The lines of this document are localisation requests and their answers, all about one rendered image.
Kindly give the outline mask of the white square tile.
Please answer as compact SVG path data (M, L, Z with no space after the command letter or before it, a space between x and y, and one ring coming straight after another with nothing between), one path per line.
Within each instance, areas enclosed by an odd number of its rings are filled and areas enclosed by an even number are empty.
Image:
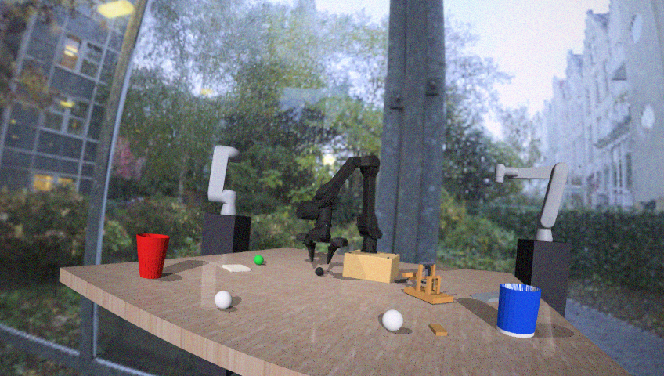
M241 272L241 271L248 271L248 272L250 272L250 271L251 271L251 269L248 268L248 267L246 267L246 266L243 266L243 265L234 265L234 264L223 265L223 268L225 268L225 269L227 269L227 270L229 270L229 271L231 271L231 272Z

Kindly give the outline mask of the blue mug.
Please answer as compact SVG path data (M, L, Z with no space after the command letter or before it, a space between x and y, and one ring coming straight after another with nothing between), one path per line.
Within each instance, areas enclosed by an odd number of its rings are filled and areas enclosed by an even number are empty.
M534 336L541 289L524 284L501 284L497 330L516 338Z

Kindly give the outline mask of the white ball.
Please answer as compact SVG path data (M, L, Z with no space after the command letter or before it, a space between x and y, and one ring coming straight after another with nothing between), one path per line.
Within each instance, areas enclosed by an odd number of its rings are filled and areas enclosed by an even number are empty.
M390 309L384 313L382 323L387 330L397 331L403 325L403 317L397 310Z
M220 291L215 296L215 304L220 309L229 308L232 303L233 303L233 299L232 299L231 294L228 291Z

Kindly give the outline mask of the red plastic cup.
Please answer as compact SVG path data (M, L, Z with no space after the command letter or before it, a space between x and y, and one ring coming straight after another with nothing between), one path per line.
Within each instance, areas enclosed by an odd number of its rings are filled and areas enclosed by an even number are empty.
M142 278L161 277L169 238L163 234L136 234L139 272Z

